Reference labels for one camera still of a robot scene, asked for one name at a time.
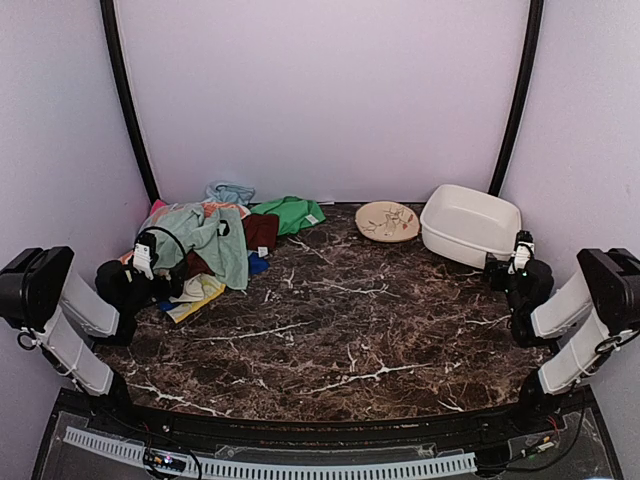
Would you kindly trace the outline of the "mint green panda towel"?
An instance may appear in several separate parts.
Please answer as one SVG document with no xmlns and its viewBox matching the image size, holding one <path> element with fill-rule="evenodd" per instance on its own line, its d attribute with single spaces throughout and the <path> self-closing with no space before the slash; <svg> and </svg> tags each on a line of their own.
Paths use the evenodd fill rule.
<svg viewBox="0 0 640 480">
<path fill-rule="evenodd" d="M 214 276 L 228 288 L 248 285 L 248 250 L 242 219 L 237 210 L 219 209 L 209 218 L 201 206 L 169 213 L 156 225 L 141 226 L 156 237 L 156 270 L 168 270 L 195 250 Z"/>
</svg>

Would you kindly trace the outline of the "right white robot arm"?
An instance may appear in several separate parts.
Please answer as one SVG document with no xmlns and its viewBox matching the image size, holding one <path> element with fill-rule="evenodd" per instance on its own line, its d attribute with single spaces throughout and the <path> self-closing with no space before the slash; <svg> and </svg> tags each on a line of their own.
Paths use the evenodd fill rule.
<svg viewBox="0 0 640 480">
<path fill-rule="evenodd" d="M 552 357 L 523 382 L 510 424 L 534 432 L 560 397 L 593 376 L 608 358 L 639 336 L 639 260 L 624 248 L 582 249 L 578 270 L 560 287 L 529 243 L 509 259 L 487 254 L 484 275 L 505 294 L 508 328 L 523 348 L 548 347 Z"/>
</svg>

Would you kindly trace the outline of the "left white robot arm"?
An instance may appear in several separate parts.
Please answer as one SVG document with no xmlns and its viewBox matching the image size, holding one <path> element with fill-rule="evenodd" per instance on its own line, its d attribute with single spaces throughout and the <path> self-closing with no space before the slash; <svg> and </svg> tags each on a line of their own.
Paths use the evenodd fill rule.
<svg viewBox="0 0 640 480">
<path fill-rule="evenodd" d="M 1 269 L 1 317 L 39 348 L 56 371 L 86 394 L 104 402 L 101 417 L 120 436 L 141 427 L 140 412 L 123 377 L 88 345 L 127 346 L 135 316 L 151 296 L 158 254 L 138 245 L 127 264 L 109 261 L 98 270 L 93 289 L 74 270 L 68 246 L 28 248 Z"/>
</svg>

